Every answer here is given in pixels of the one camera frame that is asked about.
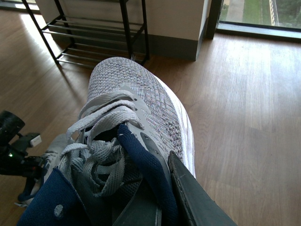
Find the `white wall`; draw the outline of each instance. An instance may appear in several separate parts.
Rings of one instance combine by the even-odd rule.
[[[52,0],[36,0],[49,22],[58,15]],[[207,17],[209,0],[146,0],[149,34],[199,40]],[[119,4],[89,0],[61,0],[65,14],[121,20]],[[141,1],[127,3],[132,22],[142,21]]]

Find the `black camera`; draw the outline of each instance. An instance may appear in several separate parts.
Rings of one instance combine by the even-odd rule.
[[[39,179],[43,159],[39,156],[26,157],[26,149],[41,142],[40,134],[22,136],[19,132],[24,126],[25,123],[11,112],[3,111],[0,114],[0,174]],[[19,139],[10,145],[16,135]]]

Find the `shoelace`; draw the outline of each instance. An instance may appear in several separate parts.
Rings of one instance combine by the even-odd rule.
[[[150,184],[166,215],[167,225],[176,225],[178,210],[161,163],[145,150],[126,125],[122,125],[130,123],[140,129],[144,128],[135,113],[135,100],[131,92],[118,90],[89,101],[81,110],[79,120],[67,130],[68,145],[61,157],[76,153],[75,156],[79,157],[73,157],[69,167],[82,172],[95,197],[104,197],[114,194],[123,185],[127,152]],[[95,140],[97,135],[118,125],[118,139],[115,137],[110,142]],[[79,136],[74,141],[72,135],[76,131]],[[109,176],[102,180],[102,175]]]
[[[71,165],[82,172],[91,186],[94,196],[109,196],[123,184],[125,169],[124,149],[114,138],[110,142],[94,140],[104,131],[110,130],[126,121],[142,128],[141,121],[134,113],[135,101],[132,93],[118,90],[102,94],[89,101],[79,114],[79,120],[67,130],[68,146],[61,158],[69,152],[80,151],[80,157],[73,158]],[[76,141],[72,135],[79,131]],[[109,175],[106,181],[101,175]]]

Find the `floor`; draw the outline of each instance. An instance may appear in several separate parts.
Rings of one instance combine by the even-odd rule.
[[[42,154],[75,121],[91,70],[54,64],[30,18],[0,11],[0,110],[40,132]],[[145,67],[179,97],[195,138],[198,182],[240,226],[301,225],[301,45],[216,34],[196,62],[152,56]],[[0,175],[0,225],[25,178]]]

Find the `black metal shoe rack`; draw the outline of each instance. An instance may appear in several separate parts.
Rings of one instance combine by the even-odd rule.
[[[142,0],[143,24],[129,22],[127,15],[127,2],[129,0],[97,1],[119,3],[122,21],[68,16],[63,12],[59,0],[54,0],[59,16],[47,23],[45,27],[40,28],[27,1],[22,0],[57,65],[64,62],[93,68],[103,59],[116,56],[128,57],[143,65],[150,58],[145,0]],[[143,32],[144,53],[136,53],[133,50],[133,45]],[[44,36],[45,33],[67,37],[70,44],[58,56],[55,56]]]

